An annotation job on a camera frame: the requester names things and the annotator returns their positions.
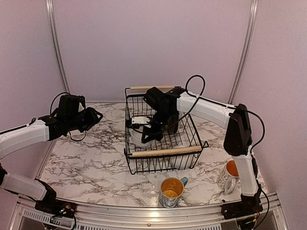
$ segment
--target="black wire dish rack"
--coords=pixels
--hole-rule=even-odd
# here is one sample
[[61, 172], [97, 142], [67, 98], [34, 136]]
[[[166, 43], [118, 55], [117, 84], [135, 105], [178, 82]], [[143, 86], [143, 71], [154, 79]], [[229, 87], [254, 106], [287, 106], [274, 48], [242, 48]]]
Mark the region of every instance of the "black wire dish rack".
[[[131, 142], [130, 132], [132, 128], [128, 125], [131, 118], [136, 116], [152, 117], [155, 114], [155, 110], [143, 100], [144, 93], [127, 95], [127, 92], [132, 90], [147, 90], [151, 87], [153, 86], [130, 87], [125, 89], [126, 145], [124, 154], [131, 174], [194, 168], [202, 150], [208, 148], [209, 144], [207, 141], [202, 144], [190, 114], [179, 122], [177, 132], [169, 133], [165, 131], [161, 141], [154, 140], [147, 147], [138, 147]], [[159, 89], [173, 88], [173, 86], [156, 87]], [[174, 148], [180, 145], [184, 146], [184, 148]]]

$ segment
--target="cup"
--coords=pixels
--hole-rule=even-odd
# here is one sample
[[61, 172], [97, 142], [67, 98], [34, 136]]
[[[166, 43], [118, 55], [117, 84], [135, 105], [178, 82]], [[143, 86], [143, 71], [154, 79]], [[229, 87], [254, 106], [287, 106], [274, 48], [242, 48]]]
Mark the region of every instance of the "cup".
[[230, 194], [236, 187], [239, 180], [239, 173], [234, 160], [227, 162], [223, 171], [217, 178], [217, 185], [224, 190], [225, 194]]
[[165, 179], [160, 185], [160, 204], [166, 208], [175, 207], [187, 184], [187, 177], [181, 180], [173, 177]]

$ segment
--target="blue mug handle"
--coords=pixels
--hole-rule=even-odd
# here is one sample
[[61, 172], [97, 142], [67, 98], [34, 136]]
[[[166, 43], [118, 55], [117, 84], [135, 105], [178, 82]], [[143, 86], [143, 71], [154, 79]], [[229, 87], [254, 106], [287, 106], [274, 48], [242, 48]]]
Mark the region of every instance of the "blue mug handle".
[[181, 179], [181, 182], [183, 183], [183, 186], [186, 186], [187, 184], [188, 184], [188, 178], [187, 177], [183, 177], [182, 179]]

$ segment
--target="white mug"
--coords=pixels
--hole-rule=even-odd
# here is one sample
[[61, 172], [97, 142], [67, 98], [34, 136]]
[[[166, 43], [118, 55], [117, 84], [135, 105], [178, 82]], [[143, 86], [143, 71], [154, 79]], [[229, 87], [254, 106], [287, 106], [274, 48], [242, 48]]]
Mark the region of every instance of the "white mug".
[[217, 178], [217, 185], [224, 190], [225, 194], [230, 194], [236, 187], [239, 180], [239, 173], [234, 160], [227, 162], [221, 174]]

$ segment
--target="marble tabletop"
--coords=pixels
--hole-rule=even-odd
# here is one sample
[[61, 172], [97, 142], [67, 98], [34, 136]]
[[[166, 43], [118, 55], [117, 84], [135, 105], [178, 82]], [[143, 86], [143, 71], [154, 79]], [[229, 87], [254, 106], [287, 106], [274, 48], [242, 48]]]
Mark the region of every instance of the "marble tabletop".
[[[189, 179], [178, 206], [196, 206], [240, 199], [241, 186], [226, 195], [216, 179], [231, 157], [223, 149], [225, 130], [206, 120], [193, 117], [202, 140], [209, 148], [201, 153], [193, 169], [131, 175], [124, 155], [125, 104], [88, 104], [103, 113], [102, 121], [87, 132], [81, 142], [68, 137], [58, 139], [42, 173], [41, 180], [59, 198], [93, 204], [158, 207], [159, 185], [168, 177]], [[84, 134], [72, 132], [75, 139]], [[268, 192], [259, 173], [258, 180]]]

